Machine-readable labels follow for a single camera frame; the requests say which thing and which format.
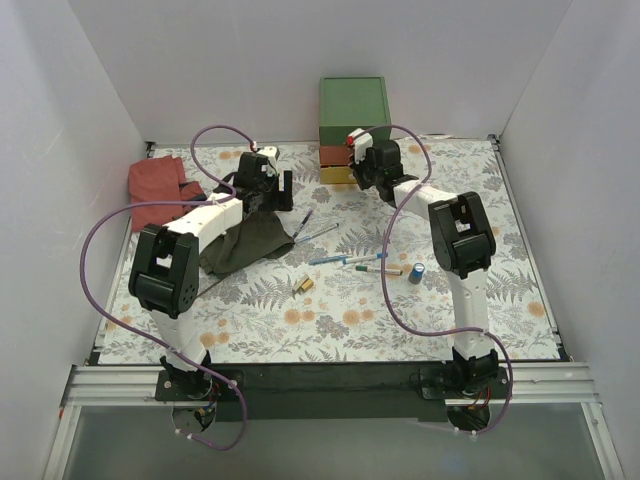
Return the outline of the yellow bottom drawer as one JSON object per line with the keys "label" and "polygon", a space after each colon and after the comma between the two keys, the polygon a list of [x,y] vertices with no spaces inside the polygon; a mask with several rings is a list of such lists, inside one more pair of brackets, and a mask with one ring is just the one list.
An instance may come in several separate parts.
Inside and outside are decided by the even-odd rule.
{"label": "yellow bottom drawer", "polygon": [[319,179],[323,185],[356,184],[353,171],[349,166],[322,166]]}

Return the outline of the green red yellow drawer box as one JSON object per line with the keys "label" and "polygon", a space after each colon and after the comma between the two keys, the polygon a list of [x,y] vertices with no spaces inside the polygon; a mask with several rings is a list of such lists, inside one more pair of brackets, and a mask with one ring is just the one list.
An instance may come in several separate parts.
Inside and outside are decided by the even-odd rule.
{"label": "green red yellow drawer box", "polygon": [[391,123],[382,76],[323,77],[319,82],[319,165],[349,166],[347,136]]}

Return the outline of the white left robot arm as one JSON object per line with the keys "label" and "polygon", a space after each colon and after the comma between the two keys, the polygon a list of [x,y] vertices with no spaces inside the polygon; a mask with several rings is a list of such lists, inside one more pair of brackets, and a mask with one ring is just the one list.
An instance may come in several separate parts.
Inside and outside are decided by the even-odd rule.
{"label": "white left robot arm", "polygon": [[278,216],[293,208],[293,174],[278,168],[279,156],[275,146],[243,153],[205,205],[140,233],[129,292],[168,346],[160,362],[170,383],[190,399],[205,398],[213,386],[191,313],[201,274],[225,278],[258,260],[278,259],[294,245]]}

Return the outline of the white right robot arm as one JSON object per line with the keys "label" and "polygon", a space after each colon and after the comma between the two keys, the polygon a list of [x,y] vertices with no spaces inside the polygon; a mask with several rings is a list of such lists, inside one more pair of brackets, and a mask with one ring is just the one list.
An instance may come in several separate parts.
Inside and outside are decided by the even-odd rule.
{"label": "white right robot arm", "polygon": [[496,242],[480,196],[449,193],[404,172],[397,142],[360,129],[346,140],[350,168],[360,189],[374,187],[380,199],[426,219],[435,259],[446,273],[454,307],[451,382],[464,397],[475,397],[498,374],[498,354],[487,336],[486,286]]}

